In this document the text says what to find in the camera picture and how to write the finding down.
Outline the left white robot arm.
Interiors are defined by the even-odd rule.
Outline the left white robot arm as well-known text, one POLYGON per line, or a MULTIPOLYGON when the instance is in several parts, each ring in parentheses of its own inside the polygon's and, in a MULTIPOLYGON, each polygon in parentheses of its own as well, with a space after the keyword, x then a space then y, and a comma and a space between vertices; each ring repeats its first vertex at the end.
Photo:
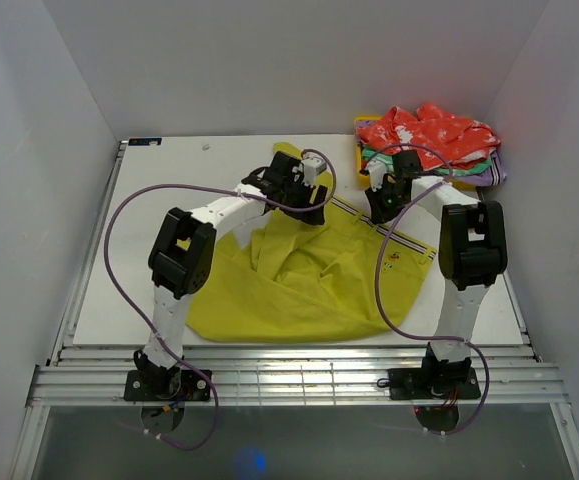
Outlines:
POLYGON ((142 381, 157 398, 170 399, 180 390, 186 318, 209 279, 218 240, 274 209, 307 225, 322 225, 331 194, 317 181, 331 170, 331 162, 314 150, 299 157, 278 151, 270 165, 253 170, 234 189, 221 190, 209 204, 167 212, 148 257, 154 286, 150 336, 134 354, 142 381))

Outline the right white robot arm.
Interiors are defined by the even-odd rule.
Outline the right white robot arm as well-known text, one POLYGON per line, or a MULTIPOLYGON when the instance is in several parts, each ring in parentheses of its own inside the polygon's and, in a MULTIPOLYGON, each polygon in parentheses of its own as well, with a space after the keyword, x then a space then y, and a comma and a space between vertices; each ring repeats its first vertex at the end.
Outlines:
POLYGON ((361 173, 370 180, 365 195, 373 223, 394 223, 413 204, 440 222, 438 262, 445 290, 438 326, 421 366, 390 373, 390 386, 433 397, 475 389, 467 342, 482 301, 507 267, 502 206, 469 197, 441 176, 425 175, 418 152, 409 145, 389 162, 371 154, 361 173))

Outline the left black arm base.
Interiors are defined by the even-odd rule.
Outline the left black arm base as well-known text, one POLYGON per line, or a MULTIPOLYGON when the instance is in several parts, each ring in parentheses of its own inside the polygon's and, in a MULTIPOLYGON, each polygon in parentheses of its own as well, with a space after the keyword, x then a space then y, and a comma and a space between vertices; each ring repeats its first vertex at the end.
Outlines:
POLYGON ((127 374, 123 393, 123 399, 129 402, 204 402, 210 396, 207 380, 193 371, 178 369, 160 377, 131 370, 127 374))

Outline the yellow-green trousers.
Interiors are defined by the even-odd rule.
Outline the yellow-green trousers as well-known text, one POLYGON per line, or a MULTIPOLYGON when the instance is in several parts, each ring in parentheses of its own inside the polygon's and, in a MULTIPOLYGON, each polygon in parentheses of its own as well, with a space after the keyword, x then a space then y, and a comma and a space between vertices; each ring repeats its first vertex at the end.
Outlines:
POLYGON ((271 211, 218 240, 187 325, 219 343, 380 335, 406 319, 435 256, 434 247, 374 225, 339 198, 326 205, 322 226, 271 211))

